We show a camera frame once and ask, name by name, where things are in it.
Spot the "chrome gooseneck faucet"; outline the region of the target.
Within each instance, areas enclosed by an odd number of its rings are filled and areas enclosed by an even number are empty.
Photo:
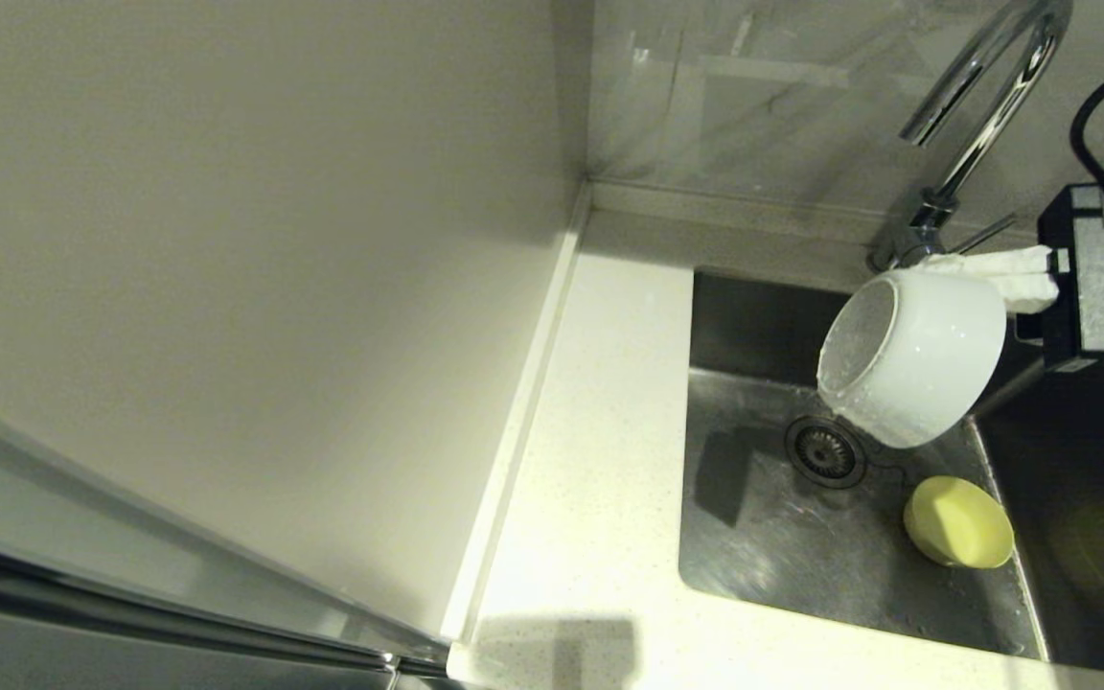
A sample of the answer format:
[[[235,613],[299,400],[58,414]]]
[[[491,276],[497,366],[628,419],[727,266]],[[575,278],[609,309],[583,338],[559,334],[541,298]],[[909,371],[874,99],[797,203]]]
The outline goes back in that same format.
[[[1007,0],[960,47],[899,132],[907,144],[920,148],[932,144],[996,61],[1017,40],[1026,40],[1015,70],[938,182],[920,189],[907,221],[889,224],[875,250],[867,255],[871,270],[907,269],[930,255],[945,253],[942,231],[958,209],[962,188],[1043,81],[1064,42],[1073,12],[1074,0]]]

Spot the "white countertop edge strip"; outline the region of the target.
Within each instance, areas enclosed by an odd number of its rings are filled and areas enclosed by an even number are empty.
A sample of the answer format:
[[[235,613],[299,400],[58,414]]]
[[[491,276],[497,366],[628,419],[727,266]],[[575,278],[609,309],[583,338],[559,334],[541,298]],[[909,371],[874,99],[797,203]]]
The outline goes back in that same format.
[[[448,607],[443,616],[439,636],[450,643],[473,638],[473,630],[476,628],[478,609],[485,598],[496,549],[502,539],[505,520],[524,458],[527,437],[538,410],[549,355],[555,346],[566,290],[577,263],[580,238],[587,229],[592,205],[594,183],[587,180],[578,187],[567,226],[558,241],[555,267],[505,418],[502,437],[496,447],[485,493],[474,517],[471,537],[466,544]]]

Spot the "round metal drain strainer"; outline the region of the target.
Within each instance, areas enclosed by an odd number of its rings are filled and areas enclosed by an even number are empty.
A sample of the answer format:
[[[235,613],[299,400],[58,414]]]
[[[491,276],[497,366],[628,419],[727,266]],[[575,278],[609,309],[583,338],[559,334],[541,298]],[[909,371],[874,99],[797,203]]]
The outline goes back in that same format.
[[[867,476],[863,443],[841,421],[822,416],[792,420],[783,445],[786,459],[820,488],[856,488]]]

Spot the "chrome faucet lever handle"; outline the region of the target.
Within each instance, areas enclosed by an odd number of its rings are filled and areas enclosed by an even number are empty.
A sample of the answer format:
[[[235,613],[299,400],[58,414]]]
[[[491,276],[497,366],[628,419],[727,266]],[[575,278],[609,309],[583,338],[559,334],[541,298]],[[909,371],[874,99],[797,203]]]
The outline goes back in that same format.
[[[972,250],[976,250],[986,242],[989,242],[990,240],[997,237],[1004,231],[1015,227],[1018,221],[1020,221],[1020,219],[1018,217],[1017,214],[1009,214],[1007,216],[1000,217],[998,219],[998,221],[995,221],[991,224],[989,224],[989,226],[986,226],[980,231],[978,231],[977,233],[974,233],[973,236],[965,238],[964,241],[960,241],[959,244],[957,244],[954,248],[952,248],[952,253],[962,255],[964,255],[965,253],[969,253],[972,252]]]

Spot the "small white bowl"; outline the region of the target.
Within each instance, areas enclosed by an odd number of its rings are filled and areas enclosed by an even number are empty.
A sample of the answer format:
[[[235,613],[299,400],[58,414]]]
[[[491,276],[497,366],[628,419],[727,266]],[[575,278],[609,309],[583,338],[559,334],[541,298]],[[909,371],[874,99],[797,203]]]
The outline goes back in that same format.
[[[889,270],[851,294],[824,336],[816,392],[890,449],[955,426],[992,376],[1006,310],[992,283]]]

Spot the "stainless steel sink basin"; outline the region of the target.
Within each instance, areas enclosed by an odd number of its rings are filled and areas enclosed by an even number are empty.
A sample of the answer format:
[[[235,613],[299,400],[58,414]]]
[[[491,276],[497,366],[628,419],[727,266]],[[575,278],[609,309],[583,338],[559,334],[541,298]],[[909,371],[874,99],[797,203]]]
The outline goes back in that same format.
[[[1104,671],[1104,365],[1043,375],[1008,339],[977,410],[937,440],[882,446],[816,392],[819,346],[843,294],[693,276],[679,575],[693,590],[825,620]],[[856,488],[786,459],[800,416],[862,442]],[[1001,567],[946,567],[911,544],[903,508],[930,476],[1004,507]]]

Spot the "white cabinet side panel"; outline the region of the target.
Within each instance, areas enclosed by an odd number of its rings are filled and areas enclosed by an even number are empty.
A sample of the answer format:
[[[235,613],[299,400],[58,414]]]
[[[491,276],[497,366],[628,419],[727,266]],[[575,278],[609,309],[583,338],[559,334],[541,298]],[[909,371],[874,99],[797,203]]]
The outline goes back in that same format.
[[[596,0],[0,0],[0,423],[439,636]]]

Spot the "yellow-green bowl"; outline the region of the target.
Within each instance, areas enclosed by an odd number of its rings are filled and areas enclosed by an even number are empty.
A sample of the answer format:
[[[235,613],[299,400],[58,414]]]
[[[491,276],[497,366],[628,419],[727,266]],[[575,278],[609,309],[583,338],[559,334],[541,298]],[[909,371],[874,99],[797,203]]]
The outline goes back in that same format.
[[[903,508],[911,544],[946,567],[995,569],[1011,560],[1015,530],[990,493],[962,477],[921,481]]]

